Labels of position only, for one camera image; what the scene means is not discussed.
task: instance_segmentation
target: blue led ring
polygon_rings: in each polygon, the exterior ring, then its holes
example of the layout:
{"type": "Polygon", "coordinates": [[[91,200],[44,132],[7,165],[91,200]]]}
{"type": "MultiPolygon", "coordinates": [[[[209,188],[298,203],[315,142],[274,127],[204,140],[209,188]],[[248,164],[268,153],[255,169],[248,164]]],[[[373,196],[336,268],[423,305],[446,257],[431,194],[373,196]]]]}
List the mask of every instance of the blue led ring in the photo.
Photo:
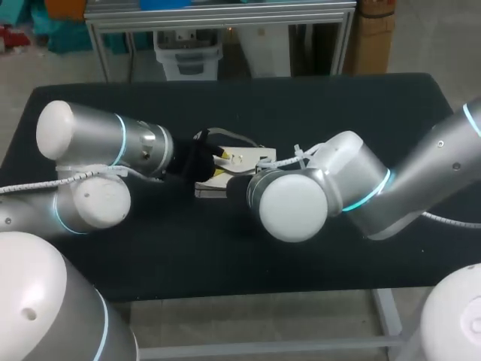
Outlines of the blue led ring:
{"type": "Polygon", "coordinates": [[[126,131],[126,124],[123,122],[123,119],[120,117],[119,114],[115,114],[117,118],[120,120],[120,125],[122,126],[122,146],[120,147],[119,155],[110,165],[116,165],[120,158],[122,158],[123,154],[126,152],[126,145],[127,145],[127,131],[126,131]]]}
{"type": "Polygon", "coordinates": [[[67,229],[70,233],[73,233],[75,235],[86,235],[87,233],[74,231],[73,229],[68,228],[65,223],[63,223],[62,218],[60,218],[59,215],[59,209],[57,208],[57,197],[58,194],[56,193],[53,197],[53,213],[55,214],[55,218],[57,219],[57,221],[62,225],[63,228],[67,229]]]}
{"type": "Polygon", "coordinates": [[[386,186],[386,183],[388,183],[390,176],[391,176],[391,171],[388,169],[386,176],[384,177],[383,181],[379,183],[379,186],[377,186],[371,193],[369,193],[360,201],[357,201],[356,203],[354,203],[353,205],[350,205],[349,207],[343,208],[343,212],[349,212],[349,211],[352,211],[353,209],[356,209],[357,207],[361,207],[364,203],[366,203],[369,199],[373,198],[376,194],[381,193],[381,191],[386,186]]]}

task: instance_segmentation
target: robotic arm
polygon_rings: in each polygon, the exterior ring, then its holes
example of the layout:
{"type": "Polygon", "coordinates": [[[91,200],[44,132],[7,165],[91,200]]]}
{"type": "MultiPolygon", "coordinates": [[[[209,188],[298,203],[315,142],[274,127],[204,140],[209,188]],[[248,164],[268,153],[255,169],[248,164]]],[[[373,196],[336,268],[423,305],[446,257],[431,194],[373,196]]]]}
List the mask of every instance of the robotic arm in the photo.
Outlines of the robotic arm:
{"type": "Polygon", "coordinates": [[[215,172],[212,155],[218,151],[201,141],[173,138],[156,124],[61,101],[42,111],[37,144],[45,157],[56,161],[59,180],[0,189],[50,188],[2,197],[0,219],[5,221],[0,232],[52,239],[115,226],[131,204],[120,174],[159,181],[168,172],[205,181],[215,172]]]}
{"type": "MultiPolygon", "coordinates": [[[[346,213],[373,240],[395,235],[429,208],[481,177],[481,99],[437,124],[401,164],[388,169],[353,132],[343,132],[252,178],[247,202],[282,241],[305,241],[327,216],[346,213]],[[301,169],[282,171],[301,163],[301,169]]],[[[450,221],[463,226],[466,223],[450,221]]]]}

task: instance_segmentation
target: gray floor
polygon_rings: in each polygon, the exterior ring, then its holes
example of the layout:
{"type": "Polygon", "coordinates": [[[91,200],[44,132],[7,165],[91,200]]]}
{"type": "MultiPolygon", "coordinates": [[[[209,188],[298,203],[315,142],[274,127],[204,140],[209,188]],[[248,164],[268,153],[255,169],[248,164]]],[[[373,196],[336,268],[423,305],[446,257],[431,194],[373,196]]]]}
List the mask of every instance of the gray floor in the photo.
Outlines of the gray floor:
{"type": "MultiPolygon", "coordinates": [[[[481,94],[481,2],[398,0],[390,72],[431,73],[454,108],[481,94]]],[[[122,74],[127,58],[113,59],[122,74]]],[[[162,79],[146,56],[136,80],[162,79]]],[[[55,83],[100,81],[91,53],[57,56],[31,49],[0,57],[0,159],[30,92],[55,83]]],[[[396,290],[401,315],[416,307],[424,290],[396,290]]],[[[229,296],[124,305],[141,347],[235,341],[317,339],[380,333],[367,291],[229,296]]],[[[261,357],[231,357],[261,359],[261,357]]],[[[262,359],[385,360],[382,350],[263,356],[262,359]]]]}

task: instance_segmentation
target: white cable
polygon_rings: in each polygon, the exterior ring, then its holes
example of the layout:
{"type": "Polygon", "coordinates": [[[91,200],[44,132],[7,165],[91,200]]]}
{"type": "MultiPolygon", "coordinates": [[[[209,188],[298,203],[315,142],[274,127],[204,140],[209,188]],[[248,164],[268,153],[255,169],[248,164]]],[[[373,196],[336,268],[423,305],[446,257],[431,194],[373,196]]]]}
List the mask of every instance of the white cable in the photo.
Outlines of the white cable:
{"type": "Polygon", "coordinates": [[[259,168],[279,168],[279,167],[285,167],[286,165],[298,163],[298,162],[301,162],[303,159],[309,159],[310,156],[312,156],[316,151],[318,151],[322,145],[323,143],[316,144],[313,147],[306,150],[305,152],[303,152],[301,155],[293,156],[292,158],[288,158],[284,160],[279,160],[277,162],[272,162],[270,159],[261,159],[257,163],[257,166],[259,168]]]}
{"type": "MultiPolygon", "coordinates": [[[[262,147],[262,145],[257,144],[251,138],[248,138],[244,135],[240,135],[240,134],[231,132],[230,130],[226,130],[226,129],[222,129],[222,128],[207,128],[207,131],[209,132],[208,135],[222,134],[222,135],[226,135],[230,138],[237,139],[239,141],[245,141],[246,143],[249,143],[256,148],[262,147]]],[[[194,135],[194,139],[198,139],[198,137],[200,137],[201,134],[202,134],[202,132],[199,132],[196,135],[194,135]]]]}
{"type": "MultiPolygon", "coordinates": [[[[63,171],[76,171],[79,168],[75,167],[57,167],[57,170],[63,170],[63,171]]],[[[125,167],[123,165],[112,165],[112,166],[100,166],[97,169],[93,169],[91,171],[82,171],[81,173],[78,173],[72,177],[67,177],[63,179],[58,179],[58,180],[50,180],[47,182],[39,182],[39,183],[29,183],[29,184],[18,184],[14,186],[6,186],[6,187],[0,187],[0,194],[5,194],[5,193],[12,193],[12,192],[19,192],[23,190],[40,190],[40,189],[45,189],[45,188],[54,188],[66,184],[72,184],[73,182],[77,181],[83,181],[86,180],[87,178],[94,177],[99,174],[117,174],[119,176],[125,177],[128,173],[134,175],[135,177],[138,177],[144,181],[152,181],[152,182],[157,182],[161,183],[162,181],[157,179],[157,178],[149,178],[144,176],[143,174],[139,173],[138,171],[135,171],[134,169],[130,169],[128,167],[125,167]]]]}
{"type": "Polygon", "coordinates": [[[440,217],[436,214],[432,214],[429,212],[424,212],[422,214],[424,217],[429,218],[430,220],[434,220],[436,222],[441,222],[447,224],[448,226],[454,227],[461,227],[461,228],[471,228],[471,229],[481,229],[481,223],[469,223],[469,222],[461,222],[459,220],[451,220],[449,218],[440,217]]]}

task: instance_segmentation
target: black table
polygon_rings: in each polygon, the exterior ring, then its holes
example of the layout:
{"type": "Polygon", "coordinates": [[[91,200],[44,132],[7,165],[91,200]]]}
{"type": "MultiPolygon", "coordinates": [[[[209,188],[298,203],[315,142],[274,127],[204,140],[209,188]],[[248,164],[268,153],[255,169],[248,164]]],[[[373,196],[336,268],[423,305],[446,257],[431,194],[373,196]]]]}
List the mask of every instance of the black table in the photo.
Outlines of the black table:
{"type": "MultiPolygon", "coordinates": [[[[452,113],[426,74],[314,77],[213,83],[78,84],[36,89],[2,165],[0,183],[55,179],[38,152],[43,107],[62,99],[158,123],[178,137],[218,126],[277,148],[279,159],[343,130],[357,132],[387,166],[452,113]]],[[[433,212],[466,221],[478,214],[481,186],[433,212]]],[[[431,286],[481,261],[481,232],[418,219],[385,241],[364,239],[349,220],[330,219],[309,241],[270,237],[226,199],[196,199],[169,181],[132,185],[120,225],[54,245],[111,301],[305,290],[431,286]]]]}

